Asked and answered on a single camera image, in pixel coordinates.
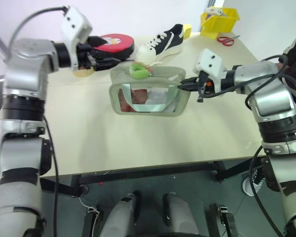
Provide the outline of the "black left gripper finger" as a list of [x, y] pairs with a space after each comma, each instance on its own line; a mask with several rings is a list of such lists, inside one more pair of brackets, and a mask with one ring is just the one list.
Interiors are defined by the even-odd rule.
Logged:
[[99, 36], [89, 36], [88, 39], [87, 39], [87, 43], [91, 47], [99, 47], [101, 45], [106, 44], [107, 41], [105, 39], [103, 39], [102, 37], [99, 37]]
[[93, 66], [95, 71], [111, 69], [121, 62], [121, 60], [116, 58], [112, 53], [95, 48], [91, 51], [91, 56], [95, 60], [95, 64]]

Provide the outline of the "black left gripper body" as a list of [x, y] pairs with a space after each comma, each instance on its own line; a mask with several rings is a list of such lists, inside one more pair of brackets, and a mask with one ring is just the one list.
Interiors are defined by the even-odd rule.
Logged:
[[97, 69], [97, 61], [94, 56], [95, 49], [88, 43], [79, 43], [76, 46], [76, 54], [78, 59], [78, 69]]

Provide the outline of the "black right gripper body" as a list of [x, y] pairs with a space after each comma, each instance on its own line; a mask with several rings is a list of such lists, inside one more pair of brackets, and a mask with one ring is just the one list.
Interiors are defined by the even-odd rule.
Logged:
[[200, 97], [210, 97], [214, 94], [214, 83], [204, 71], [199, 73], [197, 89]]

